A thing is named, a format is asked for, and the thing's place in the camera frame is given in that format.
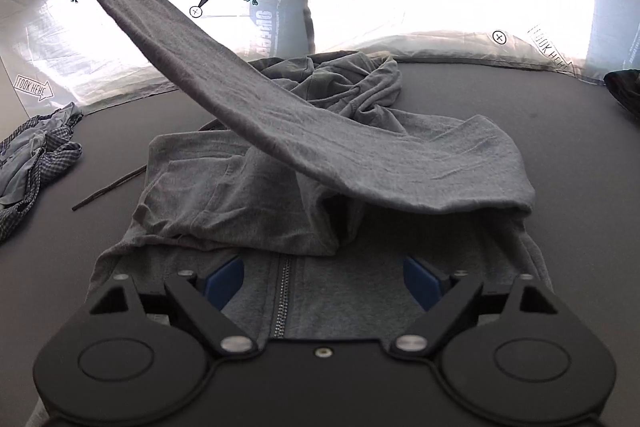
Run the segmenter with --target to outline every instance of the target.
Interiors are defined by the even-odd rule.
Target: metal screw
[[[254,347],[254,343],[251,339],[242,335],[233,335],[232,337],[225,337],[220,342],[220,347],[230,353],[244,353],[251,350]]]
[[[320,359],[328,359],[333,353],[334,351],[330,347],[318,347],[318,349],[314,351],[316,357]]]
[[[403,335],[396,339],[396,347],[403,351],[421,351],[427,344],[427,339],[420,335]]]

